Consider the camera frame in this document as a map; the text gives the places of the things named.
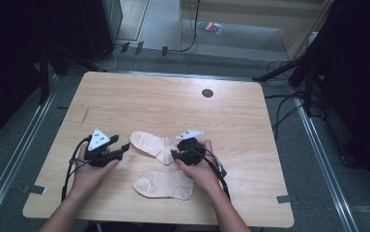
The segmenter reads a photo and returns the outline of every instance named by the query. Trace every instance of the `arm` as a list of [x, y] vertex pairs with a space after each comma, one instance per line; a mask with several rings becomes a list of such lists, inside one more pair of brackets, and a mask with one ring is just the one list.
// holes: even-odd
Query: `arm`
[[[207, 150], [213, 152], [210, 140], [200, 142]], [[218, 227], [221, 232], [228, 231], [247, 231], [250, 229], [240, 217], [226, 193], [220, 186], [217, 177], [205, 160], [201, 160], [197, 165], [187, 166], [184, 162], [176, 159], [176, 163], [184, 173], [194, 180], [196, 185], [204, 191], [212, 201], [215, 216], [217, 217]]]
[[[82, 144], [78, 158], [84, 160], [87, 144]], [[118, 160], [109, 162], [103, 168], [93, 167], [78, 161], [73, 184], [67, 198], [59, 205], [40, 231], [71, 231], [73, 221], [91, 192], [98, 186], [103, 176], [118, 165]]]

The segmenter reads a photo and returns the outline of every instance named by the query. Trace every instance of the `gray carpet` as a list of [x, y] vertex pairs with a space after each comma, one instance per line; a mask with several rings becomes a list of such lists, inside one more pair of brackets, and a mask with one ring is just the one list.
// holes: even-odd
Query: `gray carpet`
[[[162, 57], [160, 51], [143, 50], [134, 55], [131, 48], [127, 53], [116, 54], [117, 65], [110, 72], [182, 73], [224, 76], [225, 79], [250, 81], [251, 76], [266, 73], [268, 62], [248, 59], [222, 58], [204, 55], [171, 53]], [[104, 66], [113, 64], [109, 54], [100, 62]], [[30, 219], [22, 215], [27, 194], [20, 190], [24, 185], [33, 185], [53, 139], [60, 127], [66, 110], [57, 106], [68, 106], [86, 69], [70, 62], [71, 69], [61, 79], [61, 84], [41, 127], [22, 162], [2, 205], [0, 207], [0, 231], [36, 231], [43, 219]], [[264, 85], [266, 96], [291, 94], [286, 77], [280, 75]], [[0, 132], [0, 174], [7, 164], [22, 132], [31, 120], [39, 100], [37, 90], [17, 111], [11, 121]], [[271, 122], [282, 99], [267, 100]], [[295, 107], [293, 100], [286, 101], [280, 115]], [[342, 165], [325, 123], [317, 120], [320, 136], [326, 144], [334, 170], [352, 205], [370, 205], [370, 174], [364, 169], [349, 169]], [[265, 228], [264, 231], [344, 231], [340, 218], [327, 189], [326, 182], [317, 163], [302, 121], [297, 114], [287, 118], [279, 127], [277, 149], [283, 168], [287, 189], [299, 202], [293, 204], [295, 225], [289, 229]], [[356, 212], [360, 231], [370, 231], [370, 212]], [[87, 221], [77, 221], [72, 231], [83, 231]]]

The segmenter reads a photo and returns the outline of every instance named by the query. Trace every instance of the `light wood tabletop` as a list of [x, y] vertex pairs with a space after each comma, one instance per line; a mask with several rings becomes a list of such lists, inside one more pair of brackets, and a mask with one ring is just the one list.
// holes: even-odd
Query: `light wood tabletop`
[[[204, 89], [213, 96], [202, 95]], [[157, 75], [87, 72], [43, 164], [23, 214], [49, 218], [61, 203], [69, 160], [77, 144], [95, 129], [119, 134], [111, 151], [129, 142], [134, 131], [169, 137], [200, 130], [198, 140], [210, 139], [223, 163], [232, 203], [248, 226], [291, 227], [290, 203], [271, 131], [263, 90], [254, 82]], [[164, 165], [134, 146], [94, 191], [78, 218], [89, 220], [217, 224], [213, 206], [199, 189], [189, 200], [146, 198], [132, 186], [145, 171], [179, 170]]]

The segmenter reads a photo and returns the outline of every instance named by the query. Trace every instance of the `beige sock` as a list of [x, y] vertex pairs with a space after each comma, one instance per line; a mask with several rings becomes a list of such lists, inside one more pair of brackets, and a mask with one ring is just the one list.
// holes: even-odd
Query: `beige sock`
[[169, 165], [174, 160], [171, 150], [178, 150], [168, 137], [157, 137], [152, 134], [135, 131], [130, 135], [130, 142], [136, 148], [154, 156], [165, 165]]
[[142, 195], [156, 197], [173, 197], [188, 200], [193, 193], [194, 182], [182, 170], [147, 171], [139, 174], [133, 181], [133, 187]]

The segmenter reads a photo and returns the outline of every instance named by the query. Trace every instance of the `floor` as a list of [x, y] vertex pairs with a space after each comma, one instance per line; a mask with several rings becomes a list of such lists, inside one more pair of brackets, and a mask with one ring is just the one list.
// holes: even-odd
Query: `floor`
[[[160, 51], [163, 46], [168, 46], [169, 49], [176, 47], [175, 15], [178, 1], [150, 0], [148, 3], [143, 0], [121, 0], [121, 3], [123, 6], [128, 6], [124, 5], [128, 3], [137, 4], [139, 16], [130, 24], [135, 25], [131, 26], [133, 30], [120, 34], [121, 43], [130, 41], [130, 49], [123, 54], [109, 54], [98, 61], [102, 66], [116, 64], [109, 69], [110, 72], [180, 73], [251, 81], [251, 76], [264, 74], [282, 65], [281, 62], [273, 61], [288, 59], [275, 29], [228, 24], [222, 24], [223, 31], [220, 35], [198, 29], [196, 43], [188, 53], [172, 52], [162, 57]], [[183, 24], [183, 47], [186, 47], [191, 44], [192, 22], [184, 21]], [[140, 55], [135, 55], [137, 42], [140, 41], [144, 42], [144, 49]], [[9, 182], [10, 187], [0, 193], [5, 195], [4, 200], [0, 201], [0, 231], [34, 231], [44, 222], [42, 219], [22, 216], [21, 210], [27, 194], [21, 193], [21, 190], [24, 185], [35, 182], [43, 165], [43, 155], [49, 151], [66, 114], [66, 109], [63, 108], [70, 104], [85, 72], [80, 66], [72, 64], [67, 76], [59, 77], [60, 85], [52, 89], [52, 102], [46, 106], [46, 115], [33, 134], [34, 140], [28, 144], [26, 156], [19, 160], [16, 175]], [[288, 78], [285, 75], [280, 76], [279, 81], [263, 84], [266, 96], [292, 93], [293, 90], [286, 81]], [[7, 167], [6, 163], [10, 162], [10, 157], [16, 154], [16, 144], [21, 141], [28, 123], [39, 110], [38, 100], [39, 91], [36, 91], [6, 125], [4, 132], [0, 133], [0, 176]], [[276, 122], [276, 112], [281, 101], [282, 99], [266, 100], [272, 124]], [[280, 115], [286, 115], [298, 104], [298, 100], [288, 99], [281, 108]], [[296, 223], [289, 229], [265, 228], [264, 231], [370, 231], [370, 173], [362, 168], [351, 169], [343, 165], [326, 122], [319, 118], [308, 121], [298, 110], [280, 125], [276, 144], [287, 189], [298, 200], [292, 203]], [[327, 159], [330, 170], [322, 163], [324, 159]], [[334, 196], [332, 189], [337, 188], [329, 184], [331, 181], [328, 178], [336, 180], [335, 184], [338, 184], [338, 190], [342, 191], [344, 198]], [[351, 214], [341, 215], [342, 211], [338, 209], [337, 203], [343, 203], [344, 207], [351, 209]], [[352, 226], [343, 225], [345, 221], [352, 220]], [[72, 231], [83, 231], [84, 226], [84, 221], [77, 221]]]

